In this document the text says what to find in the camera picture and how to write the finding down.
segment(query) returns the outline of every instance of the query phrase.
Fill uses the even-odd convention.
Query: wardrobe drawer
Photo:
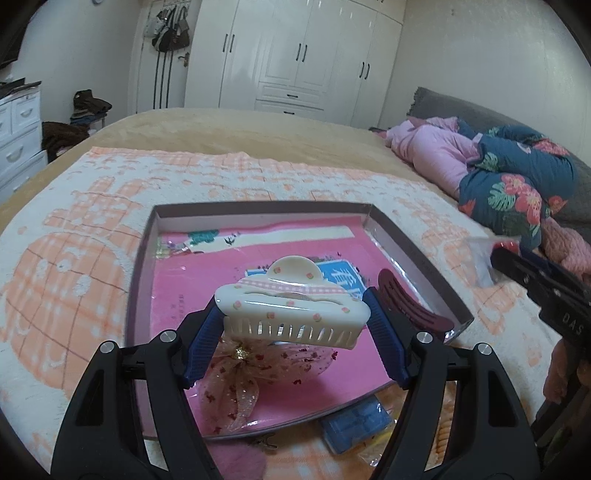
[[[0,176],[11,166],[28,160],[41,150],[41,123],[0,148]]]
[[[255,102],[255,110],[259,112],[282,113],[283,115],[302,116],[303,118],[312,118],[314,120],[324,121],[324,110],[316,108],[306,108],[303,106],[287,105],[285,103]]]
[[[314,92],[313,90],[293,89],[279,85],[269,85],[260,83],[258,100],[268,100],[270,102],[283,102],[293,105],[311,106],[312,108],[324,108],[324,93]]]
[[[10,138],[12,135],[12,129],[10,126],[11,105],[11,103],[5,103],[0,106],[0,142]]]
[[[29,93],[12,101],[12,134],[18,135],[41,119],[41,92]]]
[[[47,154],[45,151],[39,152],[29,161],[25,162],[20,168],[11,170],[12,177],[6,182],[0,180],[0,205],[6,202],[14,193],[33,178],[37,173],[47,165]]]

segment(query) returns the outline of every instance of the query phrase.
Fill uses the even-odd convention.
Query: blue gripper pad
[[[183,388],[191,388],[197,380],[205,376],[223,333],[223,318],[223,312],[213,306],[193,339],[187,355],[187,368],[183,374]]]
[[[363,301],[371,310],[368,328],[375,346],[378,348],[386,373],[398,385],[405,388],[410,382],[410,375],[406,369],[404,347],[392,328],[388,316],[379,305],[374,292],[366,290],[363,294]]]

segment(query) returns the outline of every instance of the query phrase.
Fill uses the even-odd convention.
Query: organza ribbon bow
[[[324,372],[336,356],[337,352],[328,347],[222,336],[207,373],[199,382],[206,430],[213,434],[239,430],[246,425],[258,399],[258,382],[299,385]]]

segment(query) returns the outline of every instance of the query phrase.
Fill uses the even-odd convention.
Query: dresser
[[[39,87],[0,100],[0,205],[47,165],[41,135]]]
[[[203,0],[185,107],[375,127],[404,10],[405,0]]]

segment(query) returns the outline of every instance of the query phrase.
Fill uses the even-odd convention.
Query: television
[[[0,69],[18,60],[31,17],[47,0],[21,0],[2,6],[0,14]]]

